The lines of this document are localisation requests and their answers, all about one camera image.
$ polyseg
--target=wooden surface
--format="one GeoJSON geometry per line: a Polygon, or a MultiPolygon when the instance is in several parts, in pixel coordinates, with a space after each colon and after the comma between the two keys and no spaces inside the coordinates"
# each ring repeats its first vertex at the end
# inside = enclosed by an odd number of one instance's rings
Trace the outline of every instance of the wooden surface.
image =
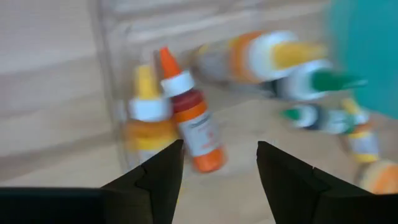
{"type": "MultiPolygon", "coordinates": [[[[117,16],[133,25],[130,34],[134,35],[129,36],[128,46],[146,44],[146,50],[170,41],[161,34],[168,34],[163,32],[168,30],[165,27],[174,26],[182,18],[187,21],[210,16],[216,21],[233,18],[237,26],[243,26],[244,23],[238,23],[240,18],[250,19],[252,12],[242,10],[234,15],[234,10],[256,4],[264,9],[263,28],[291,29],[304,40],[324,38],[322,9],[326,1],[234,1],[233,4],[225,1],[228,4],[220,4],[216,10],[215,5],[205,2],[158,0],[148,5],[140,1],[148,10],[144,12],[152,14],[137,13],[133,20],[129,13],[131,4],[126,4],[117,16]],[[174,14],[174,9],[181,11],[174,14]],[[225,17],[226,11],[232,14],[225,17]]],[[[208,31],[197,29],[187,35],[182,32],[176,35],[178,38],[173,39],[172,45],[183,52],[206,41],[210,37],[206,32],[214,31],[214,38],[226,37],[228,26],[221,25],[208,31]]],[[[130,85],[127,82],[130,72],[117,75],[123,76],[116,77],[120,83],[130,85]]],[[[0,185],[99,187],[121,175],[114,138],[117,129],[113,128],[108,113],[103,85],[95,55],[28,72],[0,74],[0,185]]],[[[256,170],[258,140],[269,141],[311,165],[352,181],[356,165],[340,150],[337,139],[292,129],[278,117],[278,111],[286,103],[203,83],[199,86],[205,92],[209,108],[215,112],[229,162],[208,175],[195,173],[189,164],[185,166],[184,190],[175,223],[273,223],[256,170]]],[[[325,104],[335,105],[337,100],[338,97],[331,97],[325,104]]],[[[398,125],[383,116],[375,116],[382,153],[396,159],[398,125]]]]}

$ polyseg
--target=plastic bottle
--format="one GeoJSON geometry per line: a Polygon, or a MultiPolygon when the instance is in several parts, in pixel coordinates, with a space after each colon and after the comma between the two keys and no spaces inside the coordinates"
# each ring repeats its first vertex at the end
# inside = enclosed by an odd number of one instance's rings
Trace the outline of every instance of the plastic bottle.
{"type": "Polygon", "coordinates": [[[398,164],[388,160],[364,163],[357,183],[373,194],[398,194],[398,164]]]}
{"type": "Polygon", "coordinates": [[[363,112],[352,99],[344,99],[342,105],[356,123],[355,129],[346,136],[354,158],[359,163],[378,161],[379,146],[369,115],[363,112]]]}
{"type": "Polygon", "coordinates": [[[276,98],[307,101],[325,96],[329,91],[347,90],[367,84],[367,80],[339,73],[327,60],[314,60],[298,66],[289,76],[264,83],[276,98]]]}
{"type": "Polygon", "coordinates": [[[200,172],[219,169],[225,160],[223,147],[203,93],[195,89],[190,72],[181,71],[166,47],[160,50],[160,62],[164,70],[161,84],[165,94],[171,97],[174,120],[193,157],[195,168],[200,172]]]}
{"type": "Polygon", "coordinates": [[[195,66],[213,82],[253,84],[286,77],[296,65],[325,55],[323,46],[299,42],[289,31],[255,31],[201,46],[195,66]]]}
{"type": "Polygon", "coordinates": [[[178,138],[172,121],[170,100],[159,93],[155,76],[149,65],[136,69],[136,95],[129,102],[131,121],[126,128],[129,155],[138,153],[143,163],[178,138]]]}
{"type": "Polygon", "coordinates": [[[328,134],[352,132],[353,118],[343,110],[326,110],[316,104],[296,105],[282,112],[295,128],[321,131],[328,134]]]}

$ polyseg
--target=green cap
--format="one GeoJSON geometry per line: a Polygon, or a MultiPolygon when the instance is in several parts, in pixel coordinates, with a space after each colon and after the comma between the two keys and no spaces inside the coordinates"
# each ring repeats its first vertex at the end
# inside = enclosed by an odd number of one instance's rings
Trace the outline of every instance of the green cap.
{"type": "Polygon", "coordinates": [[[356,75],[319,69],[312,74],[312,88],[317,91],[338,91],[365,86],[368,81],[356,75]]]}
{"type": "Polygon", "coordinates": [[[355,131],[355,117],[348,114],[346,124],[348,125],[347,130],[343,134],[351,134],[355,131]]]}
{"type": "Polygon", "coordinates": [[[301,118],[300,110],[298,109],[288,109],[281,112],[282,116],[287,119],[299,120],[301,118]]]}

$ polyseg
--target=yellow cap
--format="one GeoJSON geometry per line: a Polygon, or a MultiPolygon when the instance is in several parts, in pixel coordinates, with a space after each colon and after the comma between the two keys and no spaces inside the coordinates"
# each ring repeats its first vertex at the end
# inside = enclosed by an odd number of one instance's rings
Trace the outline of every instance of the yellow cap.
{"type": "Polygon", "coordinates": [[[320,44],[303,42],[283,42],[272,49],[272,56],[276,69],[285,69],[301,63],[325,58],[326,47],[320,44]]]}
{"type": "Polygon", "coordinates": [[[150,65],[140,65],[136,68],[136,97],[140,100],[160,98],[155,75],[150,65]]]}
{"type": "Polygon", "coordinates": [[[356,102],[351,98],[343,99],[341,104],[343,105],[344,110],[349,114],[359,114],[361,112],[358,104],[356,104],[356,102]]]}

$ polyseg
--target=white cap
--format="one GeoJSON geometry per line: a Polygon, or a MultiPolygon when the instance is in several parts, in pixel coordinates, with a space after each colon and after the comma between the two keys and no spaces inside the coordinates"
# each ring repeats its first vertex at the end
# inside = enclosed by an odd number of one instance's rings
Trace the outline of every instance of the white cap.
{"type": "Polygon", "coordinates": [[[311,86],[313,72],[321,68],[331,68],[327,60],[314,60],[299,65],[283,82],[284,91],[292,100],[307,101],[324,97],[327,92],[314,90],[311,86]]]}
{"type": "Polygon", "coordinates": [[[145,122],[158,122],[170,119],[172,110],[168,98],[162,96],[155,100],[133,98],[129,102],[131,118],[145,122]]]}
{"type": "Polygon", "coordinates": [[[272,49],[275,45],[296,41],[297,37],[291,31],[275,31],[256,38],[249,47],[247,65],[262,82],[273,81],[289,75],[291,69],[276,69],[272,59],[272,49]]]}
{"type": "Polygon", "coordinates": [[[195,81],[188,70],[174,77],[163,79],[160,84],[166,97],[181,95],[195,87],[195,81]]]}
{"type": "Polygon", "coordinates": [[[295,128],[305,128],[313,125],[318,117],[318,111],[313,105],[296,105],[282,112],[283,116],[293,121],[295,128]]]}

